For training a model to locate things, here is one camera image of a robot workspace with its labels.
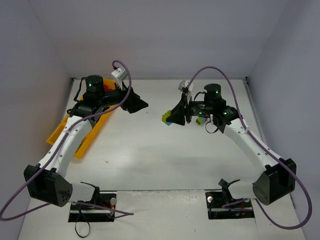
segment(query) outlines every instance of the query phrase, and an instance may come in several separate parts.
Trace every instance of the yellow tray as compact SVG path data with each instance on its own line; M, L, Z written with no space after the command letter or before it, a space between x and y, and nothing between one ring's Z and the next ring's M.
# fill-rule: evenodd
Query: yellow tray
M106 85L111 90L115 89L115 81L113 81L113 80L104 78L103 79L103 84ZM76 150L76 152L74 154L74 156L77 159L81 159L84 156L84 154L86 153L87 149L89 148L89 146L91 145L91 143L95 139L96 135L98 134L99 130L101 129L101 127L104 125L104 123L110 117L111 114L112 114L112 112L103 114L100 117L99 121L96 123L96 125L93 127L93 129L84 137L84 139L82 140L80 146L78 147L78 149ZM53 145L56 142L56 140L58 139L59 135L64 130L64 128L65 128L65 126L67 124L68 117L69 117L69 114L64 117L64 119L61 121L59 126L54 130L54 132L46 140L46 142L48 144Z

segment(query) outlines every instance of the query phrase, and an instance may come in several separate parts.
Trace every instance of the black cable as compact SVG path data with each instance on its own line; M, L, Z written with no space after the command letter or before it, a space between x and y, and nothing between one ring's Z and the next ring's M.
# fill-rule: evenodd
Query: black cable
M211 210L212 210L213 203L214 203L214 200L212 199L211 202L209 203L209 219L211 219Z
M200 91L200 92L198 92L198 93L194 96L193 101L195 101L196 98L197 98L200 94L205 94L205 93L206 93L205 91Z
M87 182L84 182L84 181L81 181L80 182L81 184L87 184L87 185L89 185L89 186L91 186L91 187L96 187L95 185L93 185L93 184L91 184L91 183L87 183Z
M80 85L79 85L79 89L78 89L78 91L76 92L76 94L75 94L75 96L74 96L74 98L73 98L73 100L74 100L75 102L79 102L78 96L79 96L79 93L80 93L80 91L81 91L82 81L83 81L84 79L85 79L84 77L81 78Z
M214 131L212 131L212 132L208 131L207 125L208 125L209 123L211 123L211 122L208 121L208 122L205 124L205 130L206 130L206 132L207 132L208 134L215 134L216 132L218 132L218 130L219 130L218 128L216 128L216 130L214 130Z
M78 214L78 216L76 217L76 220L75 220L74 231L75 231L75 233L78 235L79 238L85 239L86 237L89 236L89 234L90 234L90 232L91 232L91 226L90 226L90 223L87 221L86 216L85 216L85 215L82 213L82 211L81 211L81 205L79 206L78 211L79 211L79 214ZM80 235L80 234L78 233L78 230L77 230L77 223L78 223L78 221L79 221L79 219L80 219L80 216L83 218L83 220L86 221L86 223L87 223L88 226L89 226L89 232L88 232L88 234L85 235L85 236Z

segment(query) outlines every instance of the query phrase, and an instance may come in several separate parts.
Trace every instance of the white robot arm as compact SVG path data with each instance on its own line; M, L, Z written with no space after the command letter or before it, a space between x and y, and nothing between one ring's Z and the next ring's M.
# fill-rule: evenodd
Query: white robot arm
M97 115L100 116L110 106L120 102L123 102L121 108L129 113L148 107L148 104L140 99L132 88L128 93L128 88L123 84L123 79L127 76L124 71L119 68L112 73L116 78L114 90L105 91L103 78L99 75L90 75L85 78L86 92L83 100L77 101L74 107L67 111L70 116L64 131L36 166L28 165L24 170L26 181L41 170L41 174L27 186L32 198L59 207L68 202L77 201L97 203L100 194L98 186L82 182L69 183L65 180L65 176L76 150L99 121L100 117Z
M228 106L227 102L221 97L221 86L219 84L212 83L204 87L206 92L203 92L203 101L191 100L192 86L189 81L182 81L178 88L182 91L180 102L172 110L165 113L162 120L166 123L184 126L186 122L191 122L192 116L210 118L211 123L221 133L229 137L255 166L259 178L252 183L252 190L254 196L261 203L269 205L291 193L295 189L295 179L269 154L275 156L296 173L297 166L294 161L290 158L282 159L250 130L246 121L242 116L239 116L237 109ZM222 179L219 184L224 189L228 183Z

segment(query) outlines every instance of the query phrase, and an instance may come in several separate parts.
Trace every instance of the metal screw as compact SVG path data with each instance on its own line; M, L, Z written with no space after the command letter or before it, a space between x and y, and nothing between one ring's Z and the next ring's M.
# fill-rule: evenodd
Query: metal screw
M208 198L206 200L210 204L214 200L214 197L213 196L208 196Z
M111 198L110 199L110 203L112 204L112 205L116 205L117 204L117 199L116 198Z

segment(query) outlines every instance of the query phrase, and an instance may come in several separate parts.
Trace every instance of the red object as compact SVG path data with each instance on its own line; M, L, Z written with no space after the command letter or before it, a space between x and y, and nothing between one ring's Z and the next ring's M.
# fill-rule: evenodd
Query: red object
M110 91L111 90L111 88L109 88L107 85L103 85L104 86L104 90L105 91Z

